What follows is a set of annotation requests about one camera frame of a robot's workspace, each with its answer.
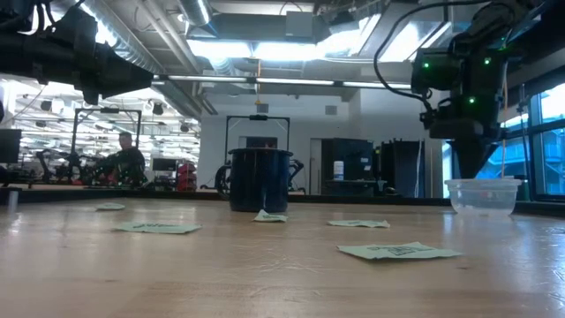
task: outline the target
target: clear plastic container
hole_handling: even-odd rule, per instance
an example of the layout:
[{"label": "clear plastic container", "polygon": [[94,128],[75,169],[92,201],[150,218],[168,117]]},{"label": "clear plastic container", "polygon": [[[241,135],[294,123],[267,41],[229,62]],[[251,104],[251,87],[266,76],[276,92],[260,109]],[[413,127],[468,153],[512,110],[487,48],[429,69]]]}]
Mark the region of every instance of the clear plastic container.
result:
[{"label": "clear plastic container", "polygon": [[475,216],[508,216],[516,205],[522,180],[463,179],[447,180],[451,205],[457,213]]}]

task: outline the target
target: workbench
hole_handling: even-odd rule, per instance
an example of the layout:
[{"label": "workbench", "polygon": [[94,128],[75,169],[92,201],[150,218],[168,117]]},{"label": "workbench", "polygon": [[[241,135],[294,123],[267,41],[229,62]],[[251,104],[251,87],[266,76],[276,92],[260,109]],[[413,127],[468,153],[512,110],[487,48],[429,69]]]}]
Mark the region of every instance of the workbench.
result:
[{"label": "workbench", "polygon": [[[95,212],[103,202],[122,211]],[[22,204],[0,214],[1,316],[560,317],[565,221],[462,217],[447,207],[289,205],[252,223],[225,201],[115,198]],[[387,220],[390,229],[326,225]],[[186,235],[121,222],[201,223]],[[366,261],[337,245],[418,241],[464,256]]]}]

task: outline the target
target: sticky note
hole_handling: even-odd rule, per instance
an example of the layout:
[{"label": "sticky note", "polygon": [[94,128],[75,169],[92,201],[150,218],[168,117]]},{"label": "sticky note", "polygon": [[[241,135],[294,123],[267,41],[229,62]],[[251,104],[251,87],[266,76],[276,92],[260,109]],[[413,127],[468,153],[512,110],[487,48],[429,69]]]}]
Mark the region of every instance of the sticky note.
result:
[{"label": "sticky note", "polygon": [[328,221],[329,225],[334,226],[364,226],[370,228],[389,228],[390,224],[387,221],[363,221],[363,220],[349,220],[349,221]]},{"label": "sticky note", "polygon": [[161,223],[121,223],[116,230],[145,233],[184,234],[202,228],[200,224],[173,225]]},{"label": "sticky note", "polygon": [[99,206],[96,206],[97,210],[120,210],[120,209],[124,209],[125,205],[122,204],[117,204],[117,203],[103,203]]},{"label": "sticky note", "polygon": [[255,222],[286,222],[289,218],[287,216],[271,216],[264,210],[259,211],[259,214],[255,216],[253,221]]},{"label": "sticky note", "polygon": [[367,260],[380,259],[430,259],[436,257],[452,257],[461,255],[461,253],[448,250],[437,249],[435,247],[425,246],[418,242],[391,245],[391,246],[338,246],[340,251]]}]

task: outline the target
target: wooden table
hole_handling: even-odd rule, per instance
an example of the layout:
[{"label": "wooden table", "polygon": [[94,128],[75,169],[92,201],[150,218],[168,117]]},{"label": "wooden table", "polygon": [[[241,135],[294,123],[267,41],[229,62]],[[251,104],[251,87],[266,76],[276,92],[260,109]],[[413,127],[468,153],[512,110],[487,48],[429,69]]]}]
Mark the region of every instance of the wooden table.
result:
[{"label": "wooden table", "polygon": [[[226,202],[21,205],[0,215],[2,318],[563,317],[565,222],[465,218],[450,209],[291,204],[251,223]],[[390,229],[326,225],[386,219]],[[111,231],[201,223],[188,235]],[[364,261],[336,245],[422,244],[464,256]]]}]

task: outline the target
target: white container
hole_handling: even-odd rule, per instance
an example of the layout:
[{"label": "white container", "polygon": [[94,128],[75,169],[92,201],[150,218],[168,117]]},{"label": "white container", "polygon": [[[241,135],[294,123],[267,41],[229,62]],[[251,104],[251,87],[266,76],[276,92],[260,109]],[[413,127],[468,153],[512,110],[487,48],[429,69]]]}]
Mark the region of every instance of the white container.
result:
[{"label": "white container", "polygon": [[447,180],[451,205],[462,215],[508,216],[516,205],[522,180],[464,179]]},{"label": "white container", "polygon": [[343,162],[334,162],[334,180],[343,180]]}]

